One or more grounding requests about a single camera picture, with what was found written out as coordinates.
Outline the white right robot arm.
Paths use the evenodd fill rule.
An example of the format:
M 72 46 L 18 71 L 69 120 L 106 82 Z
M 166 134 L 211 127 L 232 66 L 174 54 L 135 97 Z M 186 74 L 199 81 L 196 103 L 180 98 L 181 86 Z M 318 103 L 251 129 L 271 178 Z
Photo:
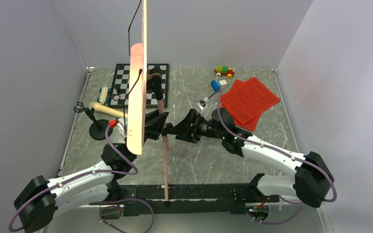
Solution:
M 324 202 L 334 202 L 337 197 L 334 191 L 332 199 L 326 198 L 328 192 L 334 189 L 334 177 L 321 155 L 313 151 L 302 154 L 267 143 L 237 127 L 224 108 L 214 110 L 210 120 L 205 120 L 191 109 L 177 125 L 167 124 L 163 134 L 194 144 L 201 137 L 216 138 L 221 140 L 227 152 L 256 159 L 283 172 L 282 176 L 257 174 L 248 189 L 253 201 L 280 195 L 296 197 L 302 203 L 318 208 Z

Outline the red sheet music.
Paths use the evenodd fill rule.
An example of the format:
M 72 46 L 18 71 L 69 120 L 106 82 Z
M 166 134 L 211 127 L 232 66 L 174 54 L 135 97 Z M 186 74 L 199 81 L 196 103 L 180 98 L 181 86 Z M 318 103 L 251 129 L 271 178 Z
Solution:
M 227 93 L 229 93 L 229 92 L 233 92 L 233 91 L 234 91 L 236 88 L 238 88 L 241 84 L 243 84 L 243 81 L 241 81 L 241 80 L 235 80 L 235 81 L 233 82 L 233 84 L 232 84 L 230 90 L 227 91 Z M 239 126 L 239 127 L 241 127 L 241 128 L 244 128 L 244 129 L 246 129 L 246 130 L 248 130 L 248 131 L 250 131 L 250 132 L 255 131 L 256 126 L 257 126 L 257 123 L 258 123 L 258 120 L 260 119 L 260 116 L 261 116 L 261 115 L 258 115 L 258 116 L 256 116 L 255 118 L 253 118 L 252 120 L 248 121 L 247 123 L 242 124 L 241 122 L 239 122 L 239 121 L 236 119 L 236 117 L 232 114 L 232 112 L 231 112 L 228 108 L 226 108 L 226 107 L 224 106 L 223 103 L 221 104 L 221 108 L 225 108 L 225 109 L 228 111 L 229 115 L 231 115 L 231 116 L 233 117 L 233 119 L 234 119 L 234 124 L 235 124 L 236 126 Z
M 233 92 L 223 94 L 220 100 L 242 124 L 261 115 L 280 101 L 256 77 L 243 81 Z

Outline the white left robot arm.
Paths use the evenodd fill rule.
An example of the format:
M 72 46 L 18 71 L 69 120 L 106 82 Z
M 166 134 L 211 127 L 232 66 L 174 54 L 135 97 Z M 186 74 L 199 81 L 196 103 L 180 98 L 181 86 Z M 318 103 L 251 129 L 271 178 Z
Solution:
M 11 233 L 34 233 L 45 228 L 58 215 L 93 202 L 113 204 L 119 200 L 118 180 L 136 175 L 138 168 L 127 143 L 113 143 L 112 129 L 122 125 L 122 120 L 107 121 L 103 131 L 107 141 L 102 160 L 73 174 L 46 180 L 34 177 L 14 200 L 15 215 L 9 222 Z

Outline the pink music stand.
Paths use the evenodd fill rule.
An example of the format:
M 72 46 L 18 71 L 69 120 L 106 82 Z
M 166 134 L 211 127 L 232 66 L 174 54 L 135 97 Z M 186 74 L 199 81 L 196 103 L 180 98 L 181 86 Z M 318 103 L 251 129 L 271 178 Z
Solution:
M 147 94 L 147 22 L 148 2 L 139 2 L 141 13 L 141 42 L 129 47 L 130 52 L 130 92 L 127 112 L 127 148 L 141 155 L 144 147 L 144 125 Z

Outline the black microphone stand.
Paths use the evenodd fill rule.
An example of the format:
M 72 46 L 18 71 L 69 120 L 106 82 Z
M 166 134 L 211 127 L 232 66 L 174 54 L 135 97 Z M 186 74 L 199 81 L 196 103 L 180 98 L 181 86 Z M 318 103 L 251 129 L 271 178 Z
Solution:
M 106 139 L 105 133 L 107 133 L 108 136 L 112 134 L 113 129 L 107 129 L 107 127 L 109 126 L 109 121 L 106 119 L 97 120 L 94 116 L 95 110 L 93 108 L 85 107 L 84 104 L 79 101 L 74 106 L 74 112 L 85 112 L 89 119 L 92 120 L 93 123 L 89 127 L 89 135 L 92 139 L 101 141 Z

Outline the gold microphone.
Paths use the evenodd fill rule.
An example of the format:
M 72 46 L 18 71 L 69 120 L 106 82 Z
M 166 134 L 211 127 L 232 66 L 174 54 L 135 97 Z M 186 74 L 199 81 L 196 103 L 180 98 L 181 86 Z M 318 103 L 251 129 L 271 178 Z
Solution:
M 107 106 L 104 106 L 104 105 L 102 105 L 98 102 L 91 102 L 89 104 L 88 108 L 90 110 L 93 109 L 95 112 L 100 112 L 100 113 L 107 114 L 107 115 L 114 116 L 114 117 L 118 117 L 118 118 L 127 117 L 127 114 L 125 114 L 124 112 L 113 109 L 113 108 L 110 108 L 110 107 L 107 107 Z

